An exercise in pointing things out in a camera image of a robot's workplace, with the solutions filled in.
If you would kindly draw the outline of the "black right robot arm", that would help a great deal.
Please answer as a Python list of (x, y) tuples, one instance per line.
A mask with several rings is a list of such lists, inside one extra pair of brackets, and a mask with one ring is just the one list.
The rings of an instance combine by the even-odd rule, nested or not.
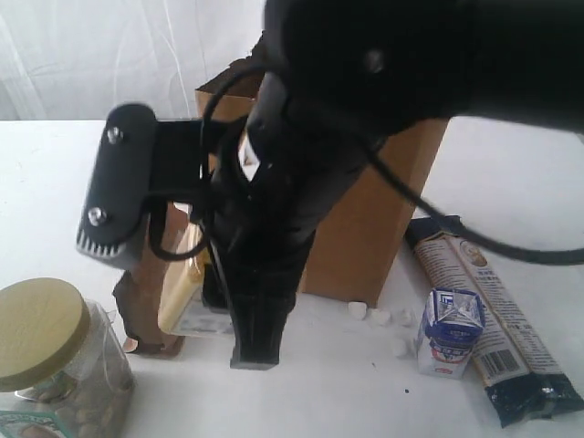
[(202, 227), (226, 297), (235, 369), (279, 362), (287, 316), (319, 223), (374, 168), (443, 229), (501, 256), (574, 266), (581, 249), (505, 244), (454, 224), (379, 158), (392, 135), (472, 116), (583, 128), (580, 1), (269, 1), (262, 56), (223, 85), (260, 73), (251, 114), (220, 140), (202, 116)]

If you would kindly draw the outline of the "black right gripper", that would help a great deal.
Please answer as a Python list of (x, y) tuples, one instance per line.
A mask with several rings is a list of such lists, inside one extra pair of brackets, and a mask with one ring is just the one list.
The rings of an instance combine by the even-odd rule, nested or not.
[(260, 169), (248, 181), (216, 168), (203, 187), (203, 231), (235, 331), (230, 367), (271, 369), (318, 226), (319, 171)]

